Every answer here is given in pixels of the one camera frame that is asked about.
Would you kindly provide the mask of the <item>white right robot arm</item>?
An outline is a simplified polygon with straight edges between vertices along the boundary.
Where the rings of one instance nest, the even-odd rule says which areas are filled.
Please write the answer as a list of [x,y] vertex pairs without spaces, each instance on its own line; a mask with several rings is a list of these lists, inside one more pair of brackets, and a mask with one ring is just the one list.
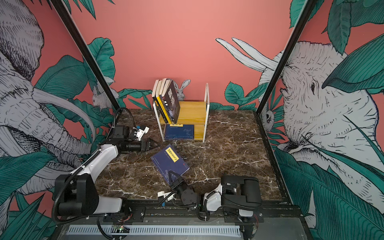
[[159,206],[171,201],[178,208],[195,211],[197,218],[205,222],[210,219],[210,213],[220,208],[237,209],[240,217],[250,218],[263,203],[259,180],[254,177],[223,176],[215,189],[203,195],[174,171],[168,172],[168,180],[171,192],[159,197]]

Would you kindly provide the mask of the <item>yellow cartoon cover book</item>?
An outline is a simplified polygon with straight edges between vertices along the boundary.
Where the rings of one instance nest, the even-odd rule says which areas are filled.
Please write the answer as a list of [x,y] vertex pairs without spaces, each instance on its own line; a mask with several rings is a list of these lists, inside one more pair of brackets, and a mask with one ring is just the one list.
[[171,119],[168,116],[167,110],[165,108],[165,105],[163,103],[163,99],[162,99],[162,96],[161,96],[161,94],[163,92],[163,89],[164,89],[164,86],[165,86],[165,83],[166,83],[166,79],[162,79],[162,80],[158,81],[156,92],[155,92],[155,97],[156,97],[158,106],[160,107],[160,110],[161,110],[161,113],[162,113],[162,116],[164,118],[165,123],[166,124],[170,124],[171,123]]

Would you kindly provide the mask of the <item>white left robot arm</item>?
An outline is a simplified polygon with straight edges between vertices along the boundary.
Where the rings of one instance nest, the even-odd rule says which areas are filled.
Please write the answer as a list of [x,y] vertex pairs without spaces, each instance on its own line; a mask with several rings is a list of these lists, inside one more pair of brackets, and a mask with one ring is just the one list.
[[106,166],[122,153],[145,152],[157,147],[157,143],[143,136],[149,132],[147,126],[130,129],[118,125],[95,152],[78,168],[55,180],[52,220],[67,224],[81,218],[100,217],[106,214],[127,214],[123,210],[123,199],[103,197],[98,194],[95,182]]

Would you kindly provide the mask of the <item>purple portrait cover book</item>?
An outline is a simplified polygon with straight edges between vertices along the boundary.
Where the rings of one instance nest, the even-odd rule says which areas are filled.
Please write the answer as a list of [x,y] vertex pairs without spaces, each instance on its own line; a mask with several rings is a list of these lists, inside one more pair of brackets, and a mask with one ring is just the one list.
[[171,116],[170,108],[168,107],[168,103],[167,103],[167,100],[166,100],[166,91],[168,90],[170,84],[171,84],[171,80],[170,79],[163,79],[162,80],[162,85],[161,85],[161,88],[160,88],[159,97],[161,98],[162,106],[164,108],[164,112],[166,114],[166,118],[167,118],[168,123],[169,124],[173,124],[174,123],[174,121],[173,121],[174,119]]

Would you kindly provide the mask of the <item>dark wolf eye book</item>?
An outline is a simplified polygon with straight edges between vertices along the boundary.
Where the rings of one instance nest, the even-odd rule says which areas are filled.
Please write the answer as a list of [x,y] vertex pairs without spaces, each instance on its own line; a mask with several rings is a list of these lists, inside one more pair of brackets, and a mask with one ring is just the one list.
[[168,103],[168,107],[170,108],[171,116],[174,119],[174,124],[176,124],[180,114],[180,103],[173,80],[171,80],[171,84],[169,85],[169,88],[166,91],[166,100]]

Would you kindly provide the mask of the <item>black book with gold title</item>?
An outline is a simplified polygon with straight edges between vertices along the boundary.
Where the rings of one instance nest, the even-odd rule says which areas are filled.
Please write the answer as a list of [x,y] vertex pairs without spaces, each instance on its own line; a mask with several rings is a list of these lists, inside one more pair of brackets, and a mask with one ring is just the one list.
[[153,98],[153,102],[155,103],[157,109],[159,110],[161,116],[163,117],[163,120],[164,122],[167,124],[168,123],[168,120],[166,118],[166,115],[164,114],[159,102],[158,102],[158,98],[156,96],[156,91],[157,91],[157,88],[158,88],[158,83],[159,83],[159,80],[156,80],[155,81],[155,84],[154,84],[154,88],[153,88],[153,91],[152,91],[152,98]]

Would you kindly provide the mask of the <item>blue book yellow label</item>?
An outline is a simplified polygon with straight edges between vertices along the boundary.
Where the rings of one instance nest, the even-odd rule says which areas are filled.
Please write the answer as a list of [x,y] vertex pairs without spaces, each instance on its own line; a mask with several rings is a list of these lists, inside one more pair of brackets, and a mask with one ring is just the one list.
[[166,125],[165,140],[193,140],[195,137],[194,125]]
[[166,146],[153,155],[151,160],[168,184],[170,183],[169,171],[173,171],[182,176],[190,169],[184,158],[172,145]]

